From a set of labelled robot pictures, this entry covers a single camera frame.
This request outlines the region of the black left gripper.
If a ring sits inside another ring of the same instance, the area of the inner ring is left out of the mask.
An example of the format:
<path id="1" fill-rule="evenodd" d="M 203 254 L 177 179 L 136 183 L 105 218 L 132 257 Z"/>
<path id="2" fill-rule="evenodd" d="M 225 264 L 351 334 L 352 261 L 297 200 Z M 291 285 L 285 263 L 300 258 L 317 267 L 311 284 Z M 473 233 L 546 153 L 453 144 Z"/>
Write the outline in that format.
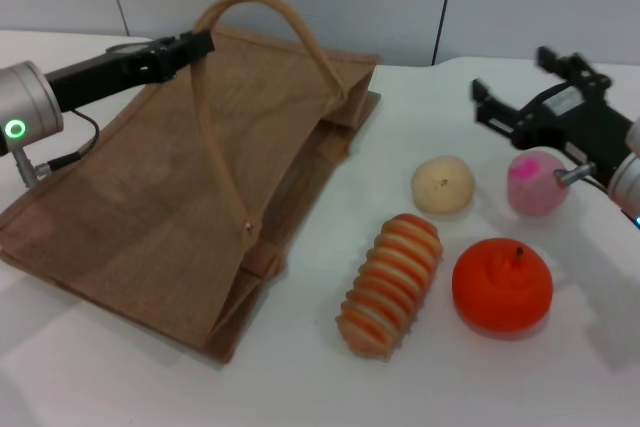
<path id="1" fill-rule="evenodd" d="M 133 87 L 170 80 L 176 72 L 169 60 L 189 65 L 215 51 L 211 33 L 184 32 L 176 39 L 120 44 L 91 59 L 47 73 L 62 112 L 71 111 Z"/>

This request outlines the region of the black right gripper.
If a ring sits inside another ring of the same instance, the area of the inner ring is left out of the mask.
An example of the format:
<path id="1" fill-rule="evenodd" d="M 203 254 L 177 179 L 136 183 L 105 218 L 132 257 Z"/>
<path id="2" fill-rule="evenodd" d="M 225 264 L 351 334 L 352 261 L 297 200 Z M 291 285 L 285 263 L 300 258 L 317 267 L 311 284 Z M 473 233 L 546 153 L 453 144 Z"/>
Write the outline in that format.
<path id="1" fill-rule="evenodd" d="M 544 102 L 569 88 L 557 85 L 536 96 L 519 112 L 495 98 L 480 80 L 471 82 L 475 122 L 501 136 L 510 136 L 511 144 L 527 150 L 550 147 L 571 160 L 595 164 L 595 179 L 609 182 L 630 154 L 625 137 L 631 121 L 611 108 L 606 90 L 612 80 L 597 72 L 579 53 L 559 56 L 546 46 L 536 50 L 536 64 L 549 74 L 578 87 L 583 102 L 558 115 Z"/>

